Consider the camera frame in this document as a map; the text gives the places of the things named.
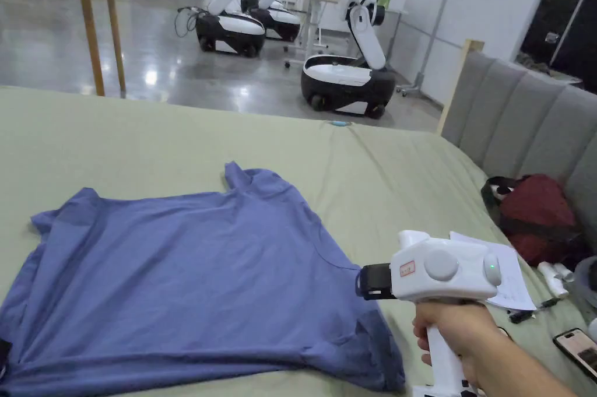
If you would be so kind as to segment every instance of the table leg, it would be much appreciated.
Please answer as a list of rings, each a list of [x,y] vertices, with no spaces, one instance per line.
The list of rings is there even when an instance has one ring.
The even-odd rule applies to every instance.
[[[85,32],[89,44],[89,54],[92,57],[93,79],[96,82],[96,93],[98,96],[105,96],[104,80],[101,77],[100,50],[97,47],[96,24],[93,21],[92,0],[80,0],[83,7],[83,18],[85,19]]]
[[[118,31],[118,15],[116,13],[116,1],[108,0],[108,11],[110,13],[110,26],[113,28],[114,51],[116,52],[116,66],[118,69],[118,81],[120,91],[127,90],[124,82],[124,65],[122,64],[122,47],[120,45],[120,32]]]
[[[307,14],[304,17],[304,24],[303,24],[302,28],[300,29],[300,34],[298,35],[300,44],[303,47],[307,43],[307,39],[305,38],[305,33],[307,34],[307,38],[308,38],[308,27],[309,27],[309,25],[311,25],[311,12],[313,11],[313,7],[311,5],[311,0],[306,0],[306,1],[307,1]]]
[[[305,47],[305,61],[308,57],[313,55],[313,48],[315,46],[315,33],[317,32],[317,24],[319,19],[319,1],[309,1],[309,7],[311,8],[311,16],[308,24],[308,37],[307,45]]]

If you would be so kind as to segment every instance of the hand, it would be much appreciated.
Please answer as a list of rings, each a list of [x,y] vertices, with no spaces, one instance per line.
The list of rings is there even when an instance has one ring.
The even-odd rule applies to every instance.
[[[417,344],[429,350],[427,327],[437,326],[450,349],[462,358],[465,378],[479,387],[475,370],[475,352],[497,337],[503,337],[488,309],[481,304],[450,305],[439,302],[417,304],[413,320]],[[421,359],[431,366],[431,356],[423,353]]]

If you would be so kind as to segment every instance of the black robot wheel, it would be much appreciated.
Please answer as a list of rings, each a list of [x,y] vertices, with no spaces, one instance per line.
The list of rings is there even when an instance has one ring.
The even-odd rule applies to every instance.
[[[309,101],[309,104],[316,111],[321,111],[325,105],[325,97],[320,96],[319,94],[313,94],[311,96],[311,100]]]
[[[207,37],[201,37],[199,39],[199,46],[203,52],[213,52],[216,47],[212,41],[209,41]]]
[[[248,45],[245,47],[245,55],[248,58],[255,58],[257,56],[257,48],[253,45]]]
[[[371,110],[369,111],[369,113],[367,113],[367,115],[372,119],[379,120],[379,119],[381,119],[381,116],[383,116],[385,112],[386,112],[386,107],[383,106],[382,104],[377,104],[373,108],[371,108]]]

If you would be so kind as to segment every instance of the blue t-shirt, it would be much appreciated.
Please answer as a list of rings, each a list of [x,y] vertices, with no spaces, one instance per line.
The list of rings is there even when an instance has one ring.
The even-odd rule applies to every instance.
[[[105,199],[32,218],[41,243],[0,308],[0,394],[103,395],[312,368],[404,384],[377,303],[288,182],[226,166],[230,191]]]

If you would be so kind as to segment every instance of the green bed sheet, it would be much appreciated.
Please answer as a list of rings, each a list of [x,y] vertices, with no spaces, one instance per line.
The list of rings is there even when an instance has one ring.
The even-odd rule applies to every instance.
[[[0,297],[38,243],[35,213],[82,187],[136,199],[223,192],[224,164],[268,168],[293,183],[351,261],[389,262],[403,229],[449,237],[454,230],[506,243],[484,211],[486,176],[435,134],[0,87]],[[535,303],[550,297],[521,261]],[[409,385],[432,383],[412,332],[414,305],[381,302]],[[586,328],[569,302],[520,325],[490,307],[498,325],[579,396],[597,387],[552,344]],[[316,371],[280,372],[140,393],[144,396],[366,396]]]

